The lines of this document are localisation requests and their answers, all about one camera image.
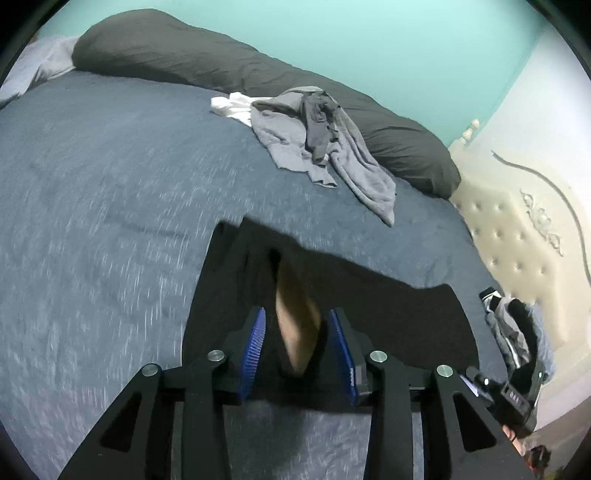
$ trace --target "wall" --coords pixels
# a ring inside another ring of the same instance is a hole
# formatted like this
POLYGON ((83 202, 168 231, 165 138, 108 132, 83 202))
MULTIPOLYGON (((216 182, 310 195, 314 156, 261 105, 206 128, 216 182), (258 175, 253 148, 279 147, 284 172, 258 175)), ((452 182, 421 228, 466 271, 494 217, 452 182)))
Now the wall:
POLYGON ((527 445, 546 445, 552 452, 546 473, 564 467, 591 427, 591 398, 528 438, 527 445))
POLYGON ((526 0, 70 0, 41 35, 146 7, 367 93, 446 145, 492 115, 545 23, 526 0))
POLYGON ((524 153, 549 163, 591 219, 591 80, 546 25, 523 71, 470 149, 524 153))

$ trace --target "headboard decorative carving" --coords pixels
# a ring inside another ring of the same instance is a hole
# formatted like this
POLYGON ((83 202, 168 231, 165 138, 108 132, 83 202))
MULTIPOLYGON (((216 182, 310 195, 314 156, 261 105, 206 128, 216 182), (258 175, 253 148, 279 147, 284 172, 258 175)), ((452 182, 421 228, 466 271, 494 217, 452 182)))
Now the headboard decorative carving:
POLYGON ((583 381, 591 375, 591 233, 578 199, 549 165, 523 153, 491 155, 471 136, 449 149, 462 176, 450 201, 504 292, 542 311, 557 372, 541 392, 541 427, 591 396, 591 381, 583 381))
POLYGON ((546 213, 546 210, 535 201, 533 195, 524 192, 523 189, 519 189, 519 191, 521 192, 521 197, 523 198, 525 206, 527 207, 527 215, 529 215, 534 228, 538 231, 542 238, 547 240, 552 248, 554 248, 554 250, 556 250, 561 257, 563 257, 564 253, 560 248, 560 237, 556 233, 550 232, 552 220, 546 213))

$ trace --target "white cloth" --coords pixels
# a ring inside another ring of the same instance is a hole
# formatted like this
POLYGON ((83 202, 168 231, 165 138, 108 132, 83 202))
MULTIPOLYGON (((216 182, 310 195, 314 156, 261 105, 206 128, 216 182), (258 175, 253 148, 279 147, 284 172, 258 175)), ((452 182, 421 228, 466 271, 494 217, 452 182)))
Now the white cloth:
POLYGON ((249 97, 240 92, 233 92, 229 98, 213 97, 212 110, 214 113, 227 116, 242 122, 249 127, 251 124, 251 103, 257 100, 269 100, 271 97, 249 97))
POLYGON ((52 35, 27 45, 0 87, 0 108, 29 88, 73 70, 72 52, 78 38, 52 35))

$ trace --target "teal wall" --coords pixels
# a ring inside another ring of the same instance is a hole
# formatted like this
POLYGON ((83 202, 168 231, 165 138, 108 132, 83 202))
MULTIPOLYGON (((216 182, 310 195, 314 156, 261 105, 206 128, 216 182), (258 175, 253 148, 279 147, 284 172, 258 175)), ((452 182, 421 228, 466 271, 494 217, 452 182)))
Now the teal wall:
POLYGON ((146 7, 367 93, 446 145, 491 117, 545 23, 526 0, 70 0, 41 35, 146 7))

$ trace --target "gray sweatshirt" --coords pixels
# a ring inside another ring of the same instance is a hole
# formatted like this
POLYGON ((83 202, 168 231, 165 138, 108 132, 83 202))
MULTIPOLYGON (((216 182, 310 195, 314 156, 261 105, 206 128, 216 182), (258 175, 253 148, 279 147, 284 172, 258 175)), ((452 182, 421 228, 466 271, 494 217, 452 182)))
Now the gray sweatshirt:
POLYGON ((371 156, 359 129, 334 99, 322 105, 310 105, 309 97, 317 92, 323 90, 314 86, 297 87, 269 100, 254 102, 251 107, 254 133, 279 168, 306 172, 313 183, 334 188, 336 182, 326 168, 326 160, 330 160, 359 201, 388 226, 394 225, 394 180, 371 156), (326 157, 319 161, 317 152, 324 151, 323 147, 318 148, 319 142, 324 141, 320 135, 322 128, 327 131, 326 157), (311 138, 313 142, 308 141, 307 148, 307 139, 311 138), (312 152, 310 143, 314 144, 312 152))

